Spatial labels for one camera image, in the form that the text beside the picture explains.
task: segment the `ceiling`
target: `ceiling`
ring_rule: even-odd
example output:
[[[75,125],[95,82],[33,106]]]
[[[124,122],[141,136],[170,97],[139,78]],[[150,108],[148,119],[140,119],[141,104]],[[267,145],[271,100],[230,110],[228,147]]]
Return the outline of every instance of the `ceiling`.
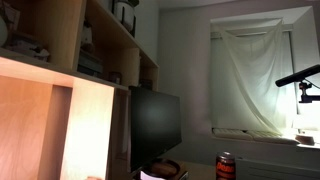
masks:
[[[160,9],[177,9],[207,6],[212,4],[220,4],[237,0],[157,0]]]

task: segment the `white curtain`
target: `white curtain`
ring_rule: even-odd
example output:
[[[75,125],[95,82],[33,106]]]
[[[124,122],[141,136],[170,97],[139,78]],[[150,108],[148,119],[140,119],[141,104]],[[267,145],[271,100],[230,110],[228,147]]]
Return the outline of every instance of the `white curtain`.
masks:
[[[296,114],[288,33],[282,22],[263,35],[237,37],[221,29],[212,44],[213,128],[283,132]]]

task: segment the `red can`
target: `red can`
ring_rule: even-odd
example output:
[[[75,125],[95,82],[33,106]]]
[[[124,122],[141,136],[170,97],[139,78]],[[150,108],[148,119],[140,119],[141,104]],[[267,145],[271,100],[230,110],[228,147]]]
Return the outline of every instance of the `red can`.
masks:
[[[235,157],[228,152],[219,152],[216,157],[216,180],[235,180]]]

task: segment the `white wall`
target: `white wall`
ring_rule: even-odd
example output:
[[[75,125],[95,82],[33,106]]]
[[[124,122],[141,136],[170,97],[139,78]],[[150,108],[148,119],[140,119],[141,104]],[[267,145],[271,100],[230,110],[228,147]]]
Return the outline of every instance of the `white wall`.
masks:
[[[213,165],[216,152],[230,151],[246,158],[320,168],[319,150],[218,140],[211,135],[210,19],[309,5],[314,6],[315,20],[320,22],[320,2],[300,0],[247,0],[161,12],[159,90],[181,97],[183,118],[183,143],[170,150],[166,157]],[[316,23],[316,27],[319,29],[320,23]]]
[[[135,7],[135,39],[153,61],[157,61],[159,5],[156,0],[140,0]]]

